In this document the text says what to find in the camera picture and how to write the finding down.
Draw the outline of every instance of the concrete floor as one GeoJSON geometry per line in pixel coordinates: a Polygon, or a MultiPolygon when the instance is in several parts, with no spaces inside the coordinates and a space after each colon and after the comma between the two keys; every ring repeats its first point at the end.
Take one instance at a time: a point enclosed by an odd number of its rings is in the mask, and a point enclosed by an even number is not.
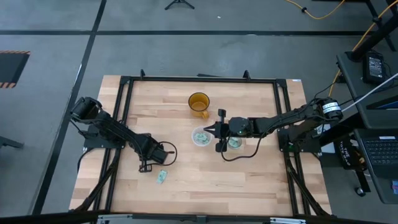
{"type": "MultiPolygon", "coordinates": [[[[2,0],[0,30],[91,30],[100,2],[2,0]]],[[[317,16],[326,14],[337,4],[297,2],[317,16]]],[[[346,3],[336,14],[322,21],[309,19],[284,1],[190,0],[196,7],[194,11],[183,5],[164,11],[168,3],[108,0],[99,29],[366,30],[371,24],[371,15],[361,3],[346,3]]],[[[386,7],[384,1],[373,3],[378,12],[386,7]]],[[[390,12],[387,14],[386,19],[391,16],[390,12]]],[[[396,37],[393,35],[393,41],[398,45],[396,37]]],[[[0,150],[2,217],[29,213],[88,38],[87,35],[0,35],[1,50],[32,52],[18,86],[0,90],[0,105],[7,105],[0,109],[0,135],[25,142],[22,150],[8,147],[0,150]]],[[[243,71],[249,70],[252,77],[302,79],[306,97],[311,99],[332,82],[337,71],[335,55],[351,50],[359,38],[101,35],[95,39],[78,94],[95,98],[103,75],[138,75],[140,69],[150,76],[205,73],[223,77],[241,77],[243,71]]],[[[376,49],[389,50],[384,41],[376,49]]],[[[337,85],[333,96],[344,101],[349,99],[349,92],[345,85],[337,85]]],[[[67,211],[82,145],[83,138],[69,128],[44,213],[67,211]]],[[[398,218],[394,213],[397,205],[382,204],[373,184],[370,194],[358,197],[353,192],[357,184],[354,173],[333,167],[337,164],[333,158],[324,157],[323,160],[332,164],[332,167],[324,167],[323,172],[333,214],[394,223],[398,218]]]]}

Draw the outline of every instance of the plastic cup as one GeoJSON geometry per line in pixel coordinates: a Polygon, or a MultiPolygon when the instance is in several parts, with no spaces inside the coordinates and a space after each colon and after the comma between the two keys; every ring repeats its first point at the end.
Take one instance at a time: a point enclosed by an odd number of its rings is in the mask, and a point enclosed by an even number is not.
{"type": "Polygon", "coordinates": [[[228,147],[230,149],[239,149],[242,146],[242,139],[237,137],[230,137],[228,147]]]}
{"type": "Polygon", "coordinates": [[[203,130],[204,127],[197,127],[192,131],[192,141],[200,147],[208,146],[213,140],[213,135],[203,130]]]}

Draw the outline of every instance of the black cable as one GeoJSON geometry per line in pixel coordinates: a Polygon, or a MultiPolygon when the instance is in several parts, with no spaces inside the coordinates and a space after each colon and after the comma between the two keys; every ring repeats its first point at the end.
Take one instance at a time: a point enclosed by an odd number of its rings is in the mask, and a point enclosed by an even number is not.
{"type": "Polygon", "coordinates": [[[79,161],[77,162],[77,172],[78,172],[78,173],[79,173],[79,169],[80,169],[81,160],[82,160],[83,157],[84,157],[87,153],[89,153],[91,150],[92,150],[92,148],[91,148],[91,149],[87,148],[87,150],[80,156],[79,161]]]}
{"type": "Polygon", "coordinates": [[[147,164],[147,166],[151,166],[151,165],[170,166],[170,165],[172,165],[172,164],[177,160],[177,147],[175,147],[175,145],[174,145],[173,143],[168,142],[168,141],[161,141],[161,142],[159,142],[159,144],[162,144],[162,143],[167,143],[167,144],[170,144],[170,145],[172,145],[172,146],[174,147],[174,151],[175,151],[175,152],[167,152],[168,154],[173,154],[173,153],[175,153],[174,160],[173,160],[171,163],[169,163],[169,164],[159,164],[159,163],[153,162],[153,163],[151,163],[151,164],[147,164]]]}
{"type": "Polygon", "coordinates": [[[225,161],[227,161],[227,162],[232,162],[232,161],[235,161],[236,159],[243,159],[243,158],[252,158],[252,157],[254,157],[254,156],[257,154],[258,150],[259,150],[259,146],[260,146],[261,139],[264,138],[265,134],[270,130],[270,128],[269,128],[267,131],[264,131],[264,132],[261,134],[261,136],[260,136],[260,138],[259,138],[259,141],[257,142],[256,150],[254,151],[254,153],[253,153],[251,156],[237,156],[237,157],[235,157],[235,158],[233,158],[233,159],[227,159],[227,158],[225,158],[225,156],[224,156],[224,154],[223,154],[223,149],[224,149],[225,144],[229,141],[229,138],[231,137],[231,135],[229,135],[229,136],[228,136],[228,139],[223,143],[223,147],[221,148],[221,156],[222,156],[222,158],[223,158],[225,161]]]}
{"type": "Polygon", "coordinates": [[[386,67],[386,68],[388,68],[388,74],[389,74],[389,76],[390,76],[390,77],[392,77],[392,73],[391,73],[391,67],[390,67],[390,65],[389,65],[387,62],[384,62],[383,64],[384,64],[384,65],[387,65],[387,67],[386,67]]]}
{"type": "Polygon", "coordinates": [[[328,87],[326,87],[325,89],[323,89],[323,90],[319,91],[318,93],[316,93],[315,96],[314,96],[313,98],[316,99],[316,98],[317,98],[317,95],[318,95],[319,93],[321,93],[321,92],[323,92],[323,91],[329,89],[329,88],[330,88],[333,84],[335,84],[335,83],[336,83],[336,82],[333,82],[332,84],[328,85],[328,87]]]}
{"type": "Polygon", "coordinates": [[[321,138],[321,137],[322,137],[322,134],[323,134],[323,130],[324,130],[324,128],[325,128],[325,124],[323,124],[323,125],[322,125],[321,133],[320,133],[320,135],[319,135],[319,137],[318,137],[318,138],[321,138]]]}

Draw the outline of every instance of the metal pole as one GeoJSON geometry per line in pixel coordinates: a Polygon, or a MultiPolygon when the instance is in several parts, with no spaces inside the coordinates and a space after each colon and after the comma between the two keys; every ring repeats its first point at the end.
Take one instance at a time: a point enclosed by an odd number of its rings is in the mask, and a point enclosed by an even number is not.
{"type": "Polygon", "coordinates": [[[352,61],[361,60],[366,52],[370,51],[376,44],[398,27],[398,14],[394,14],[380,29],[378,29],[368,40],[363,42],[356,50],[348,54],[352,61]]]}
{"type": "MultiPolygon", "coordinates": [[[[115,102],[115,106],[113,109],[112,117],[114,119],[118,118],[118,113],[119,113],[119,109],[120,109],[120,101],[122,100],[123,87],[124,87],[124,83],[122,83],[122,80],[120,80],[118,95],[116,97],[116,102],[115,102]]],[[[108,169],[110,154],[111,154],[111,149],[105,149],[105,154],[104,154],[104,159],[102,161],[99,179],[101,179],[105,176],[106,170],[108,169]]],[[[99,192],[98,196],[95,198],[93,210],[98,210],[100,208],[101,194],[102,194],[102,190],[99,192]]]]}
{"type": "MultiPolygon", "coordinates": [[[[130,102],[131,102],[131,95],[132,95],[132,87],[134,84],[134,80],[132,78],[129,79],[129,88],[127,89],[127,97],[126,101],[124,102],[124,109],[123,109],[123,116],[122,116],[122,124],[126,125],[127,123],[127,116],[129,114],[130,102]]],[[[115,162],[115,172],[111,176],[111,180],[109,181],[109,189],[108,195],[105,201],[105,210],[111,210],[112,200],[113,200],[113,191],[114,186],[116,183],[116,175],[118,174],[118,167],[119,167],[119,159],[122,149],[116,149],[114,157],[116,158],[115,162]]]]}
{"type": "MultiPolygon", "coordinates": [[[[371,11],[371,14],[373,16],[373,22],[376,23],[378,28],[382,27],[383,23],[381,22],[381,18],[379,18],[379,15],[377,14],[375,8],[373,7],[371,0],[366,0],[365,3],[368,6],[369,10],[371,11]]],[[[392,43],[392,41],[390,39],[390,35],[387,34],[385,39],[386,39],[387,45],[390,47],[390,49],[393,52],[397,51],[396,48],[394,47],[394,44],[392,43]]]]}
{"type": "MultiPolygon", "coordinates": [[[[276,82],[273,83],[274,87],[274,96],[275,96],[275,104],[276,104],[276,112],[278,115],[282,114],[282,107],[280,105],[280,98],[279,98],[279,91],[276,82]]],[[[288,152],[283,152],[284,154],[284,161],[285,161],[285,168],[286,168],[286,178],[287,178],[287,185],[289,188],[289,195],[290,195],[290,205],[292,206],[292,213],[293,216],[299,214],[299,207],[297,205],[297,198],[294,189],[294,182],[293,178],[289,175],[289,167],[288,163],[290,162],[290,155],[288,152]]]]}

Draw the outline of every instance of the black metal frame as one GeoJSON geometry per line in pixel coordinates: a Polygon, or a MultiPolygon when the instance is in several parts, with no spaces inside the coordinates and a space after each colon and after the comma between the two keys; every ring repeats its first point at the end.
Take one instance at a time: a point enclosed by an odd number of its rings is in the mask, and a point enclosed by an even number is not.
{"type": "MultiPolygon", "coordinates": [[[[285,101],[285,107],[287,111],[290,111],[290,101],[289,101],[289,94],[287,91],[287,85],[286,85],[286,80],[284,79],[258,79],[258,78],[251,78],[249,75],[249,72],[245,71],[244,75],[242,78],[222,78],[222,77],[147,77],[145,75],[145,72],[141,70],[140,76],[139,77],[121,77],[120,84],[119,84],[119,90],[118,90],[118,95],[116,97],[116,102],[115,102],[115,108],[114,108],[114,118],[117,116],[117,113],[119,111],[119,105],[120,105],[120,100],[121,100],[121,95],[123,93],[123,88],[125,84],[129,84],[128,91],[127,91],[127,97],[125,101],[125,107],[123,111],[123,118],[122,122],[123,124],[126,124],[127,120],[127,114],[128,114],[128,109],[129,105],[131,102],[131,95],[132,95],[132,88],[133,88],[133,83],[134,81],[162,81],[162,82],[223,82],[223,83],[264,83],[264,84],[272,84],[273,89],[274,89],[274,96],[275,96],[275,105],[276,105],[276,110],[277,114],[282,114],[282,107],[280,104],[280,98],[279,98],[279,87],[282,88],[283,94],[284,94],[284,101],[285,101]]],[[[120,157],[120,150],[121,149],[116,149],[116,154],[117,156],[117,163],[120,157]]],[[[103,177],[103,174],[105,173],[107,167],[108,167],[108,161],[109,161],[109,152],[110,149],[106,149],[104,159],[103,159],[103,165],[101,167],[101,177],[103,177]]],[[[295,157],[295,163],[296,163],[296,168],[297,168],[297,173],[299,179],[304,182],[304,177],[303,177],[303,170],[302,170],[302,165],[301,165],[301,160],[300,160],[300,155],[299,153],[294,154],[295,157]]],[[[284,152],[284,159],[286,163],[286,169],[287,163],[289,160],[290,162],[290,155],[288,152],[284,152]]],[[[117,169],[118,167],[116,166],[116,171],[111,177],[110,183],[109,183],[109,189],[108,189],[108,196],[106,198],[106,206],[105,210],[110,211],[111,209],[111,203],[112,203],[112,198],[113,198],[113,190],[114,190],[114,185],[115,185],[115,180],[116,180],[116,175],[117,175],[117,169]]],[[[294,215],[299,214],[299,209],[297,206],[297,199],[295,195],[295,189],[294,189],[294,180],[293,178],[289,175],[289,172],[287,171],[287,182],[289,185],[289,194],[290,194],[290,201],[292,204],[292,212],[294,215]]],[[[101,196],[99,195],[95,201],[95,206],[94,209],[98,209],[99,204],[100,204],[101,196]]],[[[310,207],[308,204],[308,201],[302,196],[303,200],[303,205],[304,205],[304,211],[306,215],[310,215],[310,207]]]]}
{"type": "MultiPolygon", "coordinates": [[[[374,6],[373,6],[371,0],[365,0],[365,3],[366,3],[366,5],[367,5],[368,9],[371,11],[371,14],[372,14],[372,16],[373,16],[373,22],[376,23],[376,25],[377,25],[377,27],[378,27],[379,29],[382,28],[382,27],[383,27],[383,23],[381,22],[382,19],[381,19],[381,18],[379,19],[379,15],[377,14],[377,12],[376,12],[376,10],[375,10],[375,8],[374,8],[374,6]]],[[[389,35],[389,34],[387,34],[387,35],[384,37],[384,39],[386,40],[387,45],[390,47],[390,49],[391,49],[393,52],[397,51],[396,48],[395,48],[395,46],[394,46],[394,44],[392,43],[392,41],[391,41],[391,39],[390,39],[390,35],[389,35]]]]}
{"type": "MultiPolygon", "coordinates": [[[[121,96],[123,93],[124,86],[128,84],[127,89],[127,97],[124,102],[124,111],[122,123],[126,124],[127,115],[129,111],[129,105],[131,102],[132,88],[134,81],[162,81],[162,82],[223,82],[223,83],[266,83],[272,84],[274,89],[275,96],[275,105],[277,114],[282,114],[282,106],[280,103],[279,97],[279,87],[282,88],[284,94],[285,107],[287,111],[290,111],[290,100],[289,94],[287,91],[286,80],[284,79],[259,79],[259,78],[251,78],[249,76],[249,72],[245,71],[242,78],[222,78],[222,77],[211,77],[209,75],[199,74],[198,77],[147,77],[143,70],[141,70],[141,74],[139,77],[121,77],[119,82],[119,90],[118,95],[116,97],[115,107],[113,111],[113,117],[117,118],[117,114],[119,111],[119,107],[121,104],[121,96]]],[[[111,149],[105,149],[106,153],[103,159],[103,166],[101,168],[101,177],[104,177],[104,173],[108,173],[108,162],[109,155],[111,149]]],[[[118,171],[118,162],[120,158],[121,148],[116,149],[115,157],[113,162],[115,162],[115,166],[112,167],[111,180],[109,183],[108,194],[106,197],[106,205],[105,210],[97,210],[98,205],[100,204],[101,194],[98,194],[95,199],[95,205],[93,211],[83,211],[77,209],[75,212],[70,213],[54,213],[54,214],[45,214],[45,215],[28,215],[24,217],[8,217],[8,218],[0,218],[0,222],[4,223],[38,223],[38,222],[46,222],[46,223],[83,223],[83,222],[91,222],[95,223],[98,219],[105,221],[107,223],[109,219],[112,218],[134,218],[134,219],[157,219],[157,220],[191,220],[195,222],[205,223],[205,222],[213,222],[213,221],[232,221],[232,222],[264,222],[264,223],[275,223],[281,221],[307,221],[308,223],[359,223],[356,220],[345,220],[336,218],[333,215],[327,214],[319,204],[315,201],[315,199],[311,196],[311,193],[305,188],[301,160],[299,158],[299,154],[294,154],[294,158],[296,161],[296,169],[295,171],[292,162],[290,161],[290,155],[288,152],[284,153],[284,160],[286,164],[286,172],[287,172],[287,182],[289,186],[290,193],[290,202],[292,204],[292,217],[268,217],[268,216],[239,216],[239,215],[189,215],[189,214],[148,214],[148,213],[114,213],[111,211],[111,203],[113,199],[113,191],[115,186],[116,175],[118,171]],[[295,188],[294,181],[300,188],[302,193],[302,200],[304,204],[304,212],[305,214],[299,214],[297,199],[295,196],[295,188]],[[312,216],[310,214],[309,205],[314,208],[317,216],[312,216]]]]}
{"type": "Polygon", "coordinates": [[[372,50],[383,38],[386,38],[393,30],[398,27],[398,13],[395,13],[380,29],[378,29],[370,38],[364,41],[357,49],[348,54],[352,61],[359,61],[366,52],[372,50]]]}

